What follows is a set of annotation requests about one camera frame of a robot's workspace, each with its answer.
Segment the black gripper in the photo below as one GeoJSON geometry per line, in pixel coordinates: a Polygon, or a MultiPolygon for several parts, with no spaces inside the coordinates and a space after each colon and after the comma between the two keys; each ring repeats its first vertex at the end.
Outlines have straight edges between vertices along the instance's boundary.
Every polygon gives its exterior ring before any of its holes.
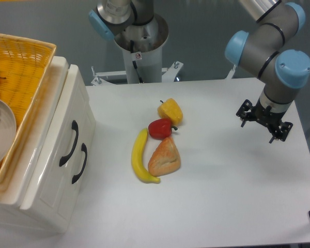
{"type": "Polygon", "coordinates": [[[264,108],[260,100],[257,101],[253,107],[250,100],[246,99],[236,112],[236,116],[242,121],[241,127],[249,121],[256,121],[264,127],[267,127],[272,134],[269,143],[274,140],[284,142],[289,135],[290,130],[293,127],[291,122],[282,122],[282,118],[285,115],[284,112],[274,113],[271,111],[271,107],[264,108]]]}

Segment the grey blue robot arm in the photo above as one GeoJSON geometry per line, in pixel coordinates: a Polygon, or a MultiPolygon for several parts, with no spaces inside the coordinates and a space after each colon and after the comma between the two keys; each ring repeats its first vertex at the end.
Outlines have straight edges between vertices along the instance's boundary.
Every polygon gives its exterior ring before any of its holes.
{"type": "MultiPolygon", "coordinates": [[[[245,100],[237,116],[243,123],[254,121],[266,127],[273,140],[285,141],[292,123],[282,118],[308,81],[310,58],[282,47],[304,26],[305,12],[291,2],[241,1],[241,5],[258,29],[252,34],[235,33],[225,57],[265,86],[257,103],[245,100]]],[[[115,41],[122,50],[128,83],[164,81],[162,47],[168,25],[154,12],[153,1],[99,1],[88,18],[103,39],[115,41]]]]}

